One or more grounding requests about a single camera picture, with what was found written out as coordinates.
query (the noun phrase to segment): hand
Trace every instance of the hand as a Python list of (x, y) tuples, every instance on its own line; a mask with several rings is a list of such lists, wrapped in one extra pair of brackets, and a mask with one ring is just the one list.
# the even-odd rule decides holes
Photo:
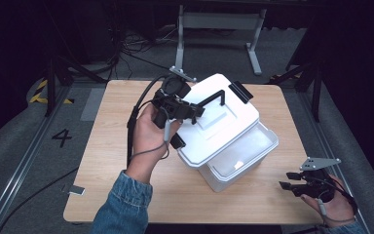
[[(330, 175), (333, 179), (337, 180), (340, 184), (343, 184), (342, 180), (334, 175)], [(315, 209), (320, 215), (320, 208), (318, 205), (318, 200), (314, 199), (306, 194), (301, 196), (302, 200)], [(354, 210), (349, 203), (349, 200), (344, 197), (339, 191), (335, 191), (335, 196), (333, 199), (327, 203), (323, 203), (326, 208), (326, 216), (322, 216), (323, 221), (329, 227), (343, 226), (355, 222)]]
[[(157, 109), (148, 104), (137, 119), (133, 134), (133, 155), (136, 155), (126, 174), (143, 183), (150, 182), (154, 167), (168, 149), (164, 144), (164, 129), (159, 129), (153, 122), (156, 115)], [(171, 123), (169, 138), (175, 135), (180, 126), (179, 121)]]

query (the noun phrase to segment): denim jacket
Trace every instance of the denim jacket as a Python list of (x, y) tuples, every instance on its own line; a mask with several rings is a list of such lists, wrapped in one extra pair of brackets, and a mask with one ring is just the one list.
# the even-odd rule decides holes
[[(150, 184), (138, 182), (122, 171), (107, 201), (96, 214), (91, 233), (144, 233), (152, 194)], [(357, 222), (342, 227), (321, 228), (320, 231), (325, 234), (364, 233)]]

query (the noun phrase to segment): container lid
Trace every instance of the container lid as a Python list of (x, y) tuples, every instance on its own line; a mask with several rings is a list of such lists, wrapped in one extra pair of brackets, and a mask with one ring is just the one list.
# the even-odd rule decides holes
[(279, 144), (276, 134), (261, 122), (207, 162), (220, 181), (229, 181), (251, 165), (258, 163)]
[(250, 102), (243, 103), (230, 90), (230, 84), (226, 77), (215, 74), (193, 86), (183, 99), (197, 104), (220, 90), (225, 92), (224, 105), (220, 105), (221, 98), (218, 97), (205, 106), (204, 114), (197, 118), (195, 125), (184, 121), (177, 132), (186, 143), (178, 149), (178, 154), (191, 168), (199, 168), (208, 162), (258, 123), (257, 109)]

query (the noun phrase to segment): black cable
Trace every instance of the black cable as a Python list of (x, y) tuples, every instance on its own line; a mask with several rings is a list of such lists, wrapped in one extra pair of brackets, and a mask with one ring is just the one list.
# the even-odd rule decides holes
[[(141, 36), (139, 36), (137, 34), (128, 34), (126, 36), (126, 39), (123, 42), (123, 46), (124, 46), (125, 51), (127, 53), (131, 53), (131, 54), (132, 53), (144, 53), (144, 52), (149, 51), (153, 47), (160, 46), (160, 45), (165, 45), (169, 41), (173, 41), (173, 40), (171, 40), (171, 37), (172, 37), (171, 34), (176, 29), (177, 28), (175, 28), (174, 30), (172, 30), (165, 37), (156, 39), (153, 43), (151, 43), (148, 40), (143, 39)], [(135, 46), (135, 45), (138, 45), (139, 48), (137, 48), (137, 49), (131, 49), (131, 46)]]
[(132, 70), (131, 70), (131, 68), (130, 68), (130, 65), (129, 65), (129, 63), (128, 63), (125, 59), (123, 59), (123, 58), (121, 57), (121, 55), (120, 55), (120, 59), (123, 60), (123, 61), (126, 63), (127, 68), (128, 68), (129, 71), (130, 71), (130, 75), (127, 77), (127, 80), (130, 80), (130, 77), (132, 76)]
[(320, 178), (316, 178), (316, 177), (305, 177), (305, 179), (312, 179), (312, 180), (316, 180), (316, 181), (319, 181), (319, 182), (323, 182), (323, 183), (326, 183), (327, 185), (329, 185), (329, 186), (331, 186), (331, 187), (333, 187), (334, 189), (336, 189), (336, 190), (338, 190), (345, 198), (347, 198), (348, 199), (348, 201), (349, 201), (349, 204), (351, 204), (351, 206), (352, 206), (352, 210), (354, 210), (354, 215), (356, 215), (357, 214), (357, 210), (358, 210), (358, 206), (357, 206), (357, 203), (356, 203), (356, 201), (355, 201), (355, 198), (351, 195), (351, 194), (349, 194), (346, 190), (345, 190), (345, 188), (342, 186), (342, 184), (340, 184), (336, 179), (334, 179), (334, 178), (332, 178), (332, 180), (333, 181), (335, 181), (335, 182), (337, 182), (340, 186), (341, 186), (341, 188), (339, 188), (338, 186), (335, 186), (334, 184), (332, 184), (332, 183), (330, 183), (330, 182), (328, 182), (328, 181), (325, 181), (325, 180), (323, 180), (323, 179), (320, 179)]
[(130, 164), (131, 156), (132, 156), (132, 137), (133, 137), (133, 132), (134, 132), (134, 128), (135, 128), (136, 118), (137, 118), (138, 113), (139, 113), (139, 106), (141, 105), (141, 103), (144, 100), (147, 93), (151, 90), (151, 87), (153, 87), (153, 85), (158, 80), (160, 80), (161, 78), (166, 78), (166, 77), (167, 77), (166, 75), (163, 75), (163, 76), (159, 76), (159, 77), (155, 78), (154, 80), (152, 80), (150, 82), (150, 84), (147, 86), (147, 88), (145, 88), (142, 95), (139, 97), (136, 105), (132, 108), (131, 116), (130, 116), (130, 119), (127, 123), (127, 129), (128, 129), (128, 132), (127, 132), (127, 167)]
[(45, 8), (45, 11), (47, 12), (48, 16), (50, 17), (51, 22), (53, 23), (54, 27), (56, 28), (56, 32), (58, 33), (60, 39), (62, 40), (62, 43), (64, 44), (66, 50), (68, 51), (68, 54), (75, 60), (75, 62), (79, 63), (78, 60), (72, 54), (71, 50), (69, 49), (68, 43), (66, 43), (65, 38), (62, 36), (62, 33), (60, 32), (59, 27), (57, 26), (56, 21), (54, 20), (54, 17), (51, 14), (50, 9), (48, 9), (48, 6), (45, 3), (45, 1), (42, 1), (42, 4), (43, 4), (43, 6)]
[(154, 100), (162, 100), (162, 99), (165, 99), (165, 98), (168, 98), (168, 97), (158, 97), (158, 98), (152, 98), (150, 100), (147, 100), (145, 101), (144, 103), (142, 103), (139, 107), (138, 107), (138, 111), (142, 109), (142, 107), (144, 107), (144, 105), (150, 103), (150, 102), (153, 102)]
[(13, 211), (11, 211), (11, 213), (5, 218), (5, 220), (2, 222), (1, 226), (0, 226), (0, 233), (2, 231), (2, 229), (4, 228), (5, 224), (8, 222), (8, 220), (14, 215), (14, 213), (19, 210), (23, 205), (25, 205), (29, 200), (31, 200), (32, 198), (34, 198), (36, 195), (38, 195), (39, 193), (41, 193), (42, 191), (44, 191), (45, 189), (49, 188), (51, 185), (57, 183), (58, 181), (62, 180), (63, 178), (73, 174), (74, 172), (78, 171), (78, 167), (73, 169), (72, 171), (70, 171), (69, 173), (57, 178), (56, 180), (53, 180), (52, 182), (48, 183), (47, 185), (45, 185), (43, 188), (39, 189), (38, 191), (36, 191), (35, 193), (33, 193), (32, 195), (30, 195), (28, 198), (26, 198), (23, 202), (21, 202), (19, 205), (17, 205)]
[(114, 66), (114, 72), (115, 72), (115, 79), (118, 80), (118, 73), (117, 73), (117, 64)]
[[(121, 23), (121, 18), (119, 17), (119, 14), (117, 12), (119, 11), (116, 2), (113, 2), (112, 6), (106, 6), (107, 2), (101, 1), (101, 6), (103, 7), (104, 12), (106, 13), (105, 15), (107, 16), (107, 21), (109, 23), (110, 28), (108, 31), (110, 32), (110, 37), (111, 37), (111, 43), (114, 46), (114, 54), (113, 56), (106, 61), (106, 66), (101, 67), (96, 70), (91, 70), (92, 73), (94, 74), (99, 74), (105, 71), (110, 71), (108, 75), (108, 80), (111, 79), (112, 75), (112, 70), (115, 70), (116, 73), (116, 78), (118, 79), (118, 74), (117, 74), (117, 64), (119, 62), (119, 52), (123, 47), (122, 41), (119, 40), (120, 34), (118, 32), (121, 32), (119, 29), (119, 25)], [(82, 77), (86, 76), (85, 74), (79, 72), (79, 71), (70, 71), (70, 73), (75, 76), (75, 77)]]
[(168, 68), (169, 68), (169, 66), (159, 65), (159, 64), (157, 64), (157, 63), (154, 63), (154, 62), (152, 62), (152, 61), (146, 60), (146, 59), (144, 59), (144, 58), (139, 58), (139, 57), (133, 56), (133, 55), (130, 54), (130, 53), (125, 53), (125, 52), (123, 52), (123, 53), (126, 54), (126, 55), (129, 56), (129, 57), (133, 57), (133, 58), (135, 58), (135, 59), (139, 59), (139, 60), (145, 61), (145, 62), (147, 62), (147, 63), (150, 63), (150, 64), (152, 64), (152, 65), (158, 66), (158, 67), (160, 67), (160, 68), (162, 68), (162, 69), (165, 69), (165, 70), (168, 70)]
[(130, 157), (130, 160), (132, 160), (135, 156), (138, 156), (140, 154), (145, 154), (145, 153), (150, 153), (150, 152), (153, 152), (153, 151), (156, 151), (156, 150), (159, 150), (161, 147), (163, 147), (164, 145), (166, 144), (165, 141), (163, 141), (162, 144), (160, 144), (159, 146), (153, 148), (153, 149), (148, 149), (148, 150), (145, 150), (145, 151), (142, 151), (142, 152), (138, 152), (138, 153), (135, 153), (135, 154), (132, 154), (131, 157)]
[[(168, 112), (166, 111), (166, 109), (163, 108), (162, 106), (160, 106), (160, 109), (164, 110), (164, 112), (166, 113), (166, 116), (167, 116), (167, 121), (169, 121), (169, 115), (168, 115)], [(167, 154), (166, 154), (166, 156), (164, 156), (164, 157), (161, 158), (162, 160), (163, 159), (167, 159), (167, 157), (169, 156), (168, 140), (165, 139), (164, 144), (166, 146), (166, 150), (167, 150), (166, 153)]]

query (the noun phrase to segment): dark background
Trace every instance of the dark background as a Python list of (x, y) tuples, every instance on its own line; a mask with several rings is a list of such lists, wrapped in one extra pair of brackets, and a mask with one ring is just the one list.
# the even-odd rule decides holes
[[(42, 17), (34, 19), (30, 11)], [(302, 41), (290, 63), (301, 64), (325, 52), (320, 57), (323, 82), (374, 169), (374, 1), (339, 1), (332, 14), (320, 18), (317, 10), (277, 8), (268, 11), (264, 26), (310, 27), (305, 36), (309, 40)], [(154, 38), (176, 15), (176, 6), (0, 1), (0, 128), (26, 108), (26, 93), (49, 61), (49, 43), (80, 64), (105, 61), (114, 48), (111, 40), (118, 40), (128, 27)]]

